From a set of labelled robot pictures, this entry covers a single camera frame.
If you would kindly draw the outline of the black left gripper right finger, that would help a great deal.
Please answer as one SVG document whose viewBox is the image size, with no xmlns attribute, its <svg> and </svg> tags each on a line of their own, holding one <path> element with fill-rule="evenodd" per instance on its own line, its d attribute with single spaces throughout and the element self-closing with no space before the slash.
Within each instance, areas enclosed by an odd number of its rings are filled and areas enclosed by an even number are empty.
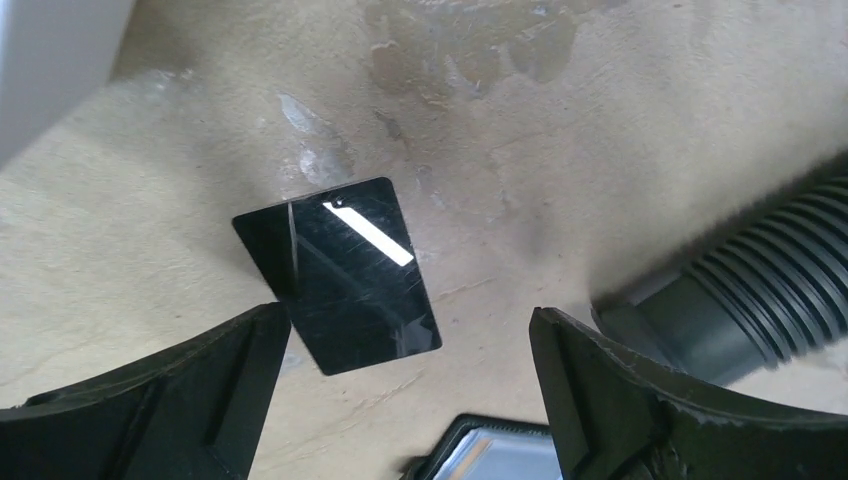
<svg viewBox="0 0 848 480">
<path fill-rule="evenodd" d="M 847 419 L 661 365 L 555 308 L 529 338 L 568 479 L 843 479 Z"/>
</svg>

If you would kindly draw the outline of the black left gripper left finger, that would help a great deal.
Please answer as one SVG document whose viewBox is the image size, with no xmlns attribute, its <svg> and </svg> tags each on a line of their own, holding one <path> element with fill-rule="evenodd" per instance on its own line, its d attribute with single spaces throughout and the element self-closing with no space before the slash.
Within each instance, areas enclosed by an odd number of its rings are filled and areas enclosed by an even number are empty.
<svg viewBox="0 0 848 480">
<path fill-rule="evenodd" d="M 245 479 L 291 324 L 257 306 L 1 412 L 5 479 Z"/>
</svg>

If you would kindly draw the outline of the black card holder wallet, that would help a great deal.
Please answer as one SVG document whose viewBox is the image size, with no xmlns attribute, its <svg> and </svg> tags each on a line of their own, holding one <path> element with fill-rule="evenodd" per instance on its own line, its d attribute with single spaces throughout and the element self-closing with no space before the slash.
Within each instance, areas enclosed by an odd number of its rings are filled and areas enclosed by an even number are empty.
<svg viewBox="0 0 848 480">
<path fill-rule="evenodd" d="M 431 452 L 415 457 L 402 477 L 562 480 L 549 427 L 476 414 L 457 416 Z"/>
</svg>

